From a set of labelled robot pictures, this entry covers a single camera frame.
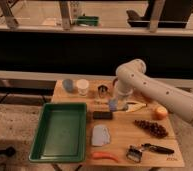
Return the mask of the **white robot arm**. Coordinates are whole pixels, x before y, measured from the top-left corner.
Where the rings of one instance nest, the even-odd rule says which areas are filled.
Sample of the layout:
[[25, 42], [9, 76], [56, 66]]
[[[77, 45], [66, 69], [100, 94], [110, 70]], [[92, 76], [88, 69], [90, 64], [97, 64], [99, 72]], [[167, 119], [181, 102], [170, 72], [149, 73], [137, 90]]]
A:
[[141, 59], [119, 65], [116, 69], [118, 81], [115, 95], [126, 98], [138, 90], [193, 126], [193, 94], [150, 78], [145, 72], [146, 64]]

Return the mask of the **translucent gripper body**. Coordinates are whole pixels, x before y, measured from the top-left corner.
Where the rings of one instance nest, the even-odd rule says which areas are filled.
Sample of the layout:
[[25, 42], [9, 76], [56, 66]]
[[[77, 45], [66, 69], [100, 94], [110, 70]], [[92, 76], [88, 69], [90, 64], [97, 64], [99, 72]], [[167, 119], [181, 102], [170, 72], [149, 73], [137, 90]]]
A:
[[117, 110], [127, 110], [128, 104], [127, 100], [132, 94], [132, 90], [121, 90], [119, 88], [116, 88], [114, 90], [114, 98], [116, 100], [116, 109]]

